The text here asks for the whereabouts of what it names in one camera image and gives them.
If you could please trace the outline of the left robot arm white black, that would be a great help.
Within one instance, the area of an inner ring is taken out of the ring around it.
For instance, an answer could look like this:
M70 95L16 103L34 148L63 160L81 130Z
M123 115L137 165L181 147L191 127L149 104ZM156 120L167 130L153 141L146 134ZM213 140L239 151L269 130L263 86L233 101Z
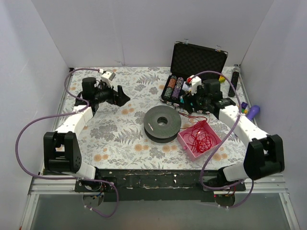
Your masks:
M102 186L102 180L95 175L96 168L82 160L78 143L86 124L94 117L101 103L107 102L119 107L130 100L122 87L116 90L107 77L97 81L94 77L82 80L82 91L77 95L73 114L54 132L44 135L44 165L52 172L68 174L77 178L86 178L85 185L96 192Z

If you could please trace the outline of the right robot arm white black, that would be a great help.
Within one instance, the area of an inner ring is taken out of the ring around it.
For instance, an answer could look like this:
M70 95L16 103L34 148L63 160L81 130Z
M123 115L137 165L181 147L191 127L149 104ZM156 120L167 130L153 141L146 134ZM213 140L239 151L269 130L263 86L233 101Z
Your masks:
M192 113L196 109L213 114L231 128L246 146L242 162L219 169L218 187L230 189L235 181L260 178L283 172L285 169L283 140L258 128L239 110L230 98L223 98L220 82L216 79L202 81L199 77L187 79L190 92L183 96L184 109Z

